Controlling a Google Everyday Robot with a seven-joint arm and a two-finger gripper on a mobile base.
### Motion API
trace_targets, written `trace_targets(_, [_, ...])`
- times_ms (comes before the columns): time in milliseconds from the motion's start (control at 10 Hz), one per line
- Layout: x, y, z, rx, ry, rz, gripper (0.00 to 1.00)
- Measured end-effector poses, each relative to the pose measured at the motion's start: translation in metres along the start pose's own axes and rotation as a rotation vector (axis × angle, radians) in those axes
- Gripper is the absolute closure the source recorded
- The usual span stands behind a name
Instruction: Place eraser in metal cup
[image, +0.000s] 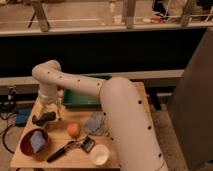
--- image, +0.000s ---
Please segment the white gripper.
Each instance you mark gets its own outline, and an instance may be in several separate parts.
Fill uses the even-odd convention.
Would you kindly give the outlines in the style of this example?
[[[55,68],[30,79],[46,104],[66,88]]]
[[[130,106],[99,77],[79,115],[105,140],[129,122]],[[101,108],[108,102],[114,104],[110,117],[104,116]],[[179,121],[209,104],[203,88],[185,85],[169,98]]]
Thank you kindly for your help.
[[[42,126],[48,121],[54,121],[56,118],[61,119],[60,114],[60,99],[58,92],[54,91],[50,94],[38,92],[37,99],[37,114],[32,117],[32,123],[37,126]]]

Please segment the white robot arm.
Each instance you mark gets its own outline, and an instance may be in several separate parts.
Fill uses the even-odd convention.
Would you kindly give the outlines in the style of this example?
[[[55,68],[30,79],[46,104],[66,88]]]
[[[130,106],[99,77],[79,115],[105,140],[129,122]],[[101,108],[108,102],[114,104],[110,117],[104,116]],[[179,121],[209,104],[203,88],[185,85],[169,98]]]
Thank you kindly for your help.
[[[32,76],[39,82],[38,97],[43,104],[56,100],[58,86],[99,99],[121,171],[169,171],[153,122],[129,79],[64,73],[56,60],[36,65]]]

